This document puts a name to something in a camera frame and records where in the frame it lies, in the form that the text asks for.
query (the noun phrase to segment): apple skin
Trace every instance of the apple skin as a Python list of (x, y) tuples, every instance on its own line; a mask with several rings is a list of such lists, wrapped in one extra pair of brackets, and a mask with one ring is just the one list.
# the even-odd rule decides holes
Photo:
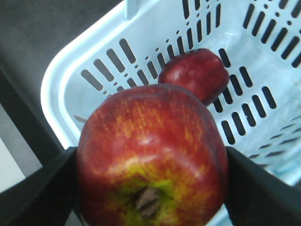
[(206, 48), (174, 57), (158, 77), (158, 83), (170, 83), (188, 89), (206, 106), (218, 98), (228, 82), (229, 73), (221, 59)]
[[(91, 226), (200, 226), (223, 204), (228, 159), (207, 108), (173, 84), (126, 89), (86, 122), (77, 149), (81, 213)], [(160, 191), (148, 219), (133, 199)]]

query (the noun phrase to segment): gray floor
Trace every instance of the gray floor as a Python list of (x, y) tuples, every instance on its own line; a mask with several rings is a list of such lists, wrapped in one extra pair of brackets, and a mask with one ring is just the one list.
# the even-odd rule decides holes
[[(47, 125), (47, 121), (40, 106), (40, 86), (48, 64), (59, 50), (120, 1), (0, 0), (0, 70), (42, 124)], [(0, 105), (0, 192), (40, 167)], [(81, 223), (71, 213), (66, 225)]]

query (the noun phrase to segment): basket handle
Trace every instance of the basket handle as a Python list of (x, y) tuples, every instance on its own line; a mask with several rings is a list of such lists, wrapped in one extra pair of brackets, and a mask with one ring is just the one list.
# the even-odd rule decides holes
[(132, 19), (138, 10), (145, 5), (149, 0), (125, 0), (125, 18), (127, 20)]

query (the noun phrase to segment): apple stem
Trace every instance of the apple stem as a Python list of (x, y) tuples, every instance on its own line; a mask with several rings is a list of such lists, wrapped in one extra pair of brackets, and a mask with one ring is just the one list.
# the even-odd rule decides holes
[(145, 187), (135, 196), (135, 206), (144, 219), (151, 219), (160, 208), (160, 191), (153, 187)]

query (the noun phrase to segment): shopping basket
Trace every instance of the shopping basket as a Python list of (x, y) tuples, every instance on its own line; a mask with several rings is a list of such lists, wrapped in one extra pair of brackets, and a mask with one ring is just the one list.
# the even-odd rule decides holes
[[(230, 74), (210, 106), (225, 145), (289, 185), (301, 178), (301, 0), (128, 0), (50, 63), (45, 117), (64, 148), (124, 89), (157, 83), (174, 56), (208, 48)], [(230, 225), (223, 207), (208, 225)]]

